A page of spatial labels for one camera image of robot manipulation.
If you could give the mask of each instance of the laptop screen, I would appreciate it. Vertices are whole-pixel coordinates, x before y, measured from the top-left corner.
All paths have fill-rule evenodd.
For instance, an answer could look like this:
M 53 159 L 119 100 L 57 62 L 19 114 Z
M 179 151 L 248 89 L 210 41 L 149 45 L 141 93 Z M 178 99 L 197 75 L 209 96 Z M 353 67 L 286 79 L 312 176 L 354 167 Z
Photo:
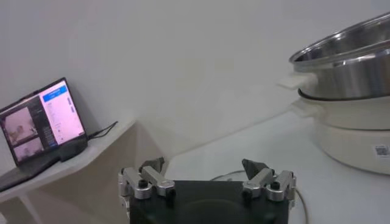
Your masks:
M 85 134 L 65 79 L 3 109 L 0 125 L 17 164 Z

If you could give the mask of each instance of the black cable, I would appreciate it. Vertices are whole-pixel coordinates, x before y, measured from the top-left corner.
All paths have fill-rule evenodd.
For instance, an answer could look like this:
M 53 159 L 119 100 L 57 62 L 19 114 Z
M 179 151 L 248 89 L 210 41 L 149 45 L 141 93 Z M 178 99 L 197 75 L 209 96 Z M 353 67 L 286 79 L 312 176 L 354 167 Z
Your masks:
M 104 128 L 102 130 L 99 130 L 99 131 L 96 131 L 90 135 L 88 135 L 88 140 L 92 140 L 92 139 L 96 139 L 96 138 L 103 138 L 104 136 L 106 136 L 113 127 L 115 127 L 115 125 L 118 123 L 118 121 L 112 123 L 111 125 L 109 125 L 107 128 Z

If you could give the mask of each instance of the video feed on screen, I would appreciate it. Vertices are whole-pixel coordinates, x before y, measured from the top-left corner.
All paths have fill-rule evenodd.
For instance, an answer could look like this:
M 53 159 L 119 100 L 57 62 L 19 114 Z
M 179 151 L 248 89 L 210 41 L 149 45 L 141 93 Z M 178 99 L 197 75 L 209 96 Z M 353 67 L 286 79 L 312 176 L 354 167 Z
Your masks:
M 5 117 L 2 122 L 12 145 L 18 145 L 38 135 L 27 107 Z
M 41 139 L 35 138 L 29 142 L 21 144 L 14 148 L 14 152 L 16 157 L 18 158 L 18 161 L 22 161 L 31 156 L 39 154 L 43 152 Z

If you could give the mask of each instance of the laptop keyboard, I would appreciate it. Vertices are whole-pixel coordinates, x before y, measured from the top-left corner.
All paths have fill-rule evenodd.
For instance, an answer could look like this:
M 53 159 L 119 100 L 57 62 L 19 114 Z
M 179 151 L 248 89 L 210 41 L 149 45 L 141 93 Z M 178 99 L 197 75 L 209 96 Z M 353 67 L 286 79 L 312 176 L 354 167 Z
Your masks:
M 0 192 L 37 176 L 58 161 L 57 154 L 53 153 L 36 158 L 12 169 L 0 177 Z

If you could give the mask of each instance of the stainless steel pot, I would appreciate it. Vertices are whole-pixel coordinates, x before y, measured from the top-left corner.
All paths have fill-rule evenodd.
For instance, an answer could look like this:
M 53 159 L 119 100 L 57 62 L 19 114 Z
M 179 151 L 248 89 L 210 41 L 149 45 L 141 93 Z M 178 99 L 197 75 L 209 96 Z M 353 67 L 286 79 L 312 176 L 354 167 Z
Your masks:
M 390 96 L 390 13 L 359 23 L 295 53 L 296 72 L 316 82 L 300 88 L 316 100 Z

